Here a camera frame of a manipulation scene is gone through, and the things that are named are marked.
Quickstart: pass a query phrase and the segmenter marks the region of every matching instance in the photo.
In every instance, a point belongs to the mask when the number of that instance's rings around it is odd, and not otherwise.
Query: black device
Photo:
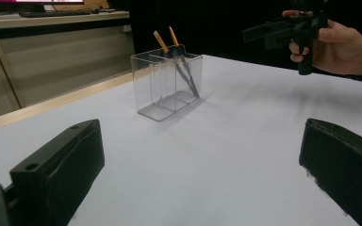
[[[299,164],[362,226],[362,137],[327,121],[308,119]]]
[[[105,165],[98,120],[75,124],[10,171],[0,226],[67,225]]]
[[[327,0],[290,0],[292,9],[300,11],[298,14],[276,18],[271,22],[243,30],[243,40],[264,39],[267,50],[282,48],[292,40],[299,44],[302,54],[305,47],[310,49],[299,63],[300,75],[312,73],[312,44],[317,38],[320,28],[327,26],[325,5]]]

